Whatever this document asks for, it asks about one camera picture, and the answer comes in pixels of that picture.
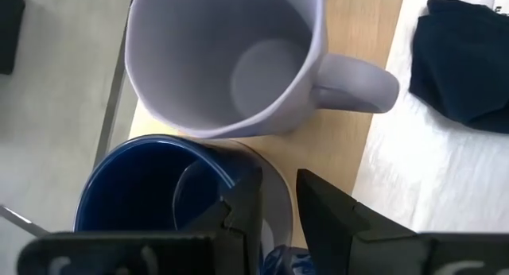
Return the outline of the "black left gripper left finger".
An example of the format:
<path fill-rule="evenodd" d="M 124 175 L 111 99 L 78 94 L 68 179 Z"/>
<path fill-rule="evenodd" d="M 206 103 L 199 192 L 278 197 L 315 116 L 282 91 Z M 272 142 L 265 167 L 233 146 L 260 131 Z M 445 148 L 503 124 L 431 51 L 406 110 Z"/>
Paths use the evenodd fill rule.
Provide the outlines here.
<path fill-rule="evenodd" d="M 262 229 L 262 170 L 249 172 L 177 231 L 58 232 L 29 242 L 26 275 L 256 274 Z"/>

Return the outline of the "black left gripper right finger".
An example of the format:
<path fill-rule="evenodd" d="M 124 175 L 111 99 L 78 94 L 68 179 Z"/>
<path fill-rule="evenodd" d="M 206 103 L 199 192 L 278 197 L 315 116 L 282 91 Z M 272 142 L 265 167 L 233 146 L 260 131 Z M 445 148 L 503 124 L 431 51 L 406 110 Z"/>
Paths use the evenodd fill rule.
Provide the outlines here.
<path fill-rule="evenodd" d="M 506 274 L 504 233 L 417 233 L 308 169 L 297 172 L 299 217 L 319 274 Z"/>

